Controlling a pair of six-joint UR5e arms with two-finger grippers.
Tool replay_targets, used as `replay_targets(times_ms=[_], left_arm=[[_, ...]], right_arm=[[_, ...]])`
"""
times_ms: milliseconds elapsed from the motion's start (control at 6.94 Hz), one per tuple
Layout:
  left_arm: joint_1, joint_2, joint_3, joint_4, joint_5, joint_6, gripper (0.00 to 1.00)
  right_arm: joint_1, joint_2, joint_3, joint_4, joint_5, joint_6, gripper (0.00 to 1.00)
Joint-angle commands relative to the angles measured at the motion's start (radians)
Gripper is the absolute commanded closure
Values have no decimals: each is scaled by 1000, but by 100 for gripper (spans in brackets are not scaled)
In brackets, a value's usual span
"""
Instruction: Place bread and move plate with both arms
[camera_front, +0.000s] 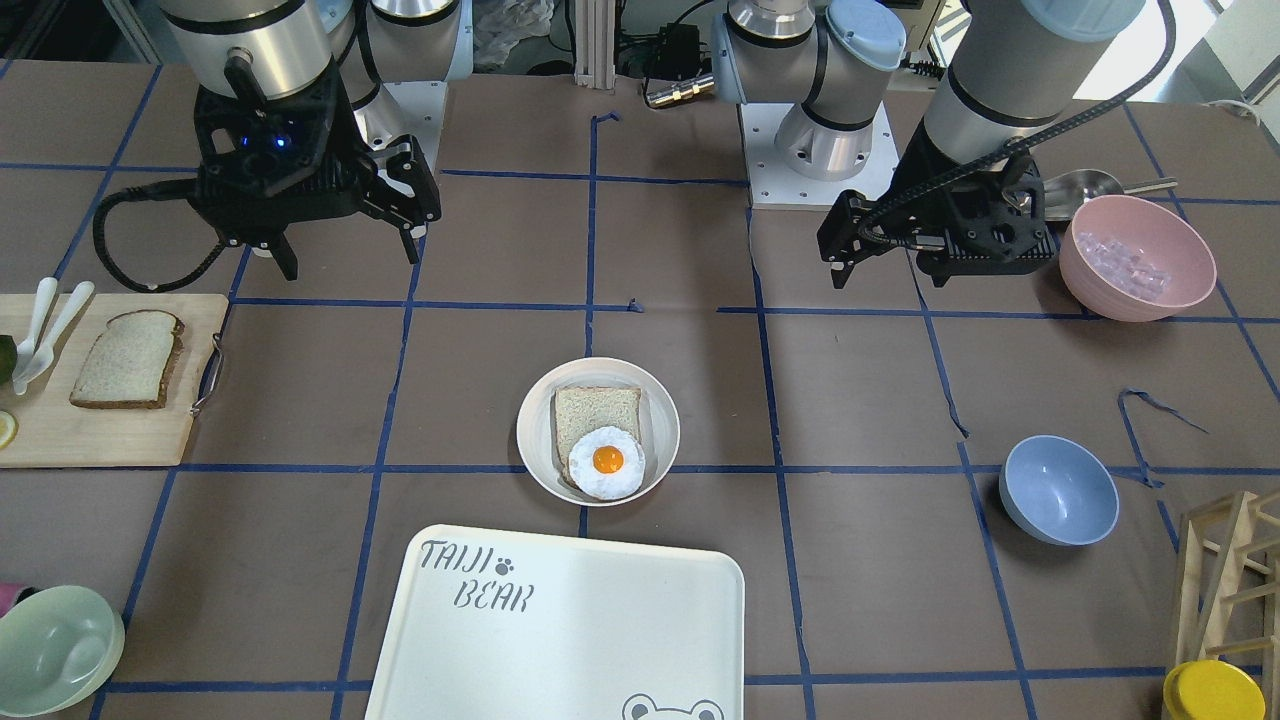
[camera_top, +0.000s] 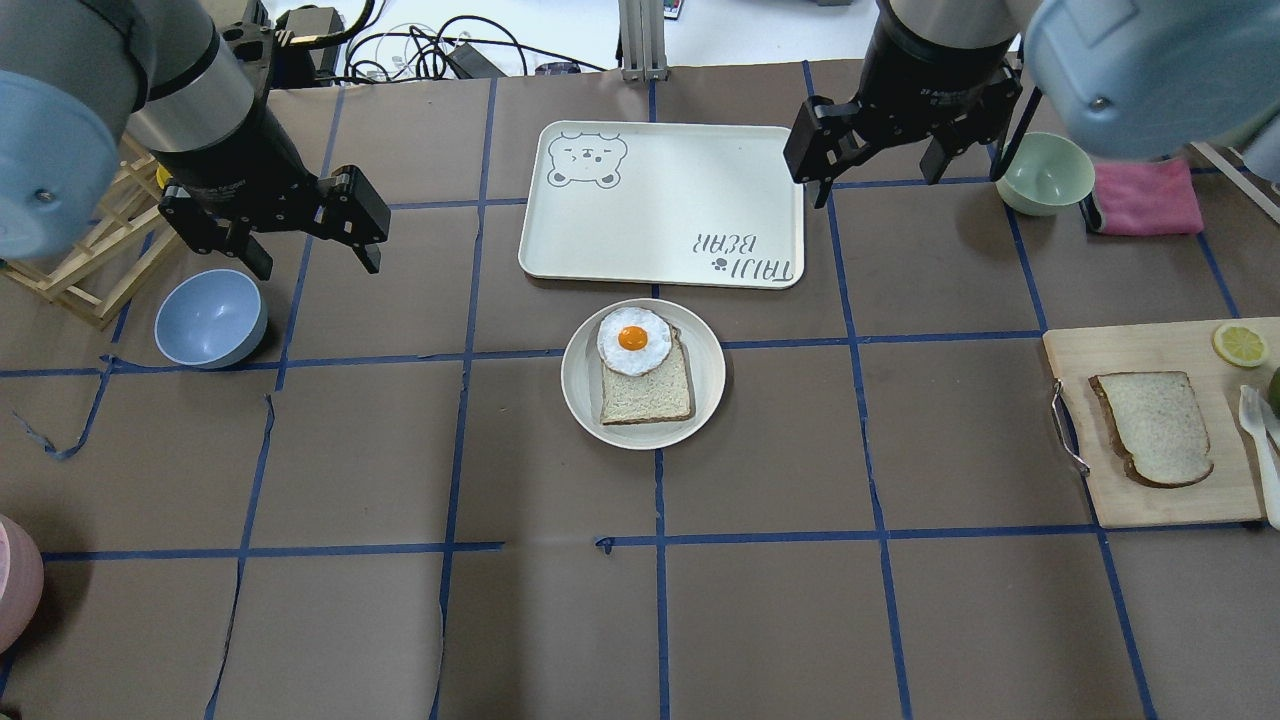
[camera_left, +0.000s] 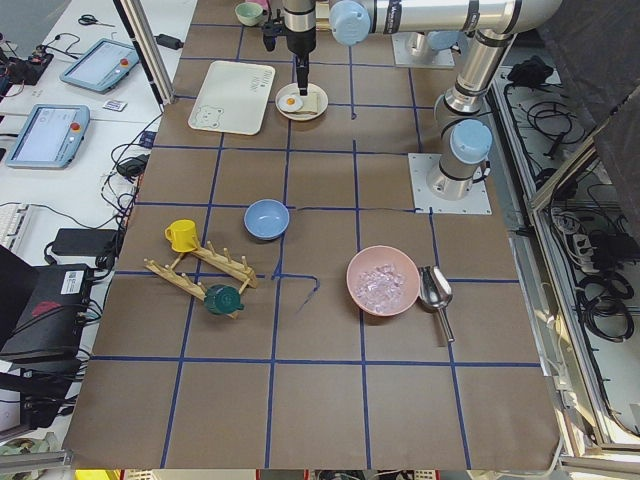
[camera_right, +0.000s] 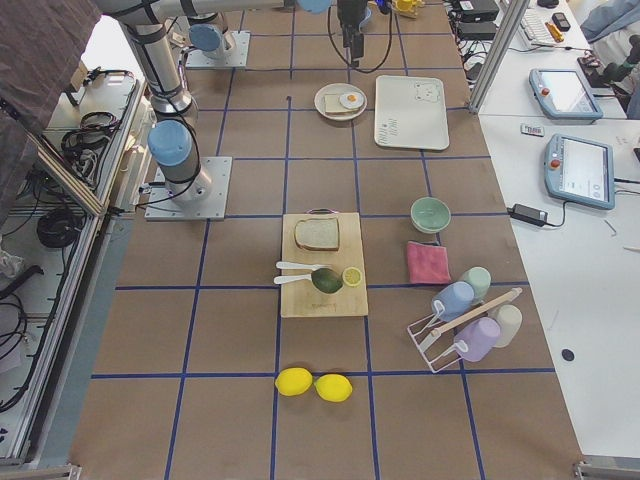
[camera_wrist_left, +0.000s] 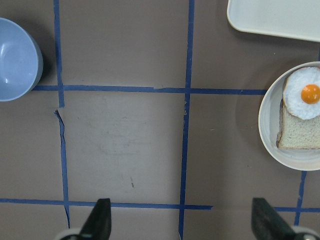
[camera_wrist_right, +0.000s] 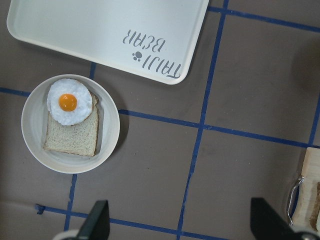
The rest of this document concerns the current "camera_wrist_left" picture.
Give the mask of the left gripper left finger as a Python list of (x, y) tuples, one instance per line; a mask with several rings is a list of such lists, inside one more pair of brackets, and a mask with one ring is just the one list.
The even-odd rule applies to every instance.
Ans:
[(112, 231), (111, 201), (99, 199), (79, 232), (80, 240), (108, 240)]

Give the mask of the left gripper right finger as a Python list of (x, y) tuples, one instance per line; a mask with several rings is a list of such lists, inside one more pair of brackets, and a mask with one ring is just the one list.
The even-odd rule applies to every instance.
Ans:
[(296, 236), (275, 209), (258, 197), (252, 199), (251, 230), (257, 240), (293, 240)]

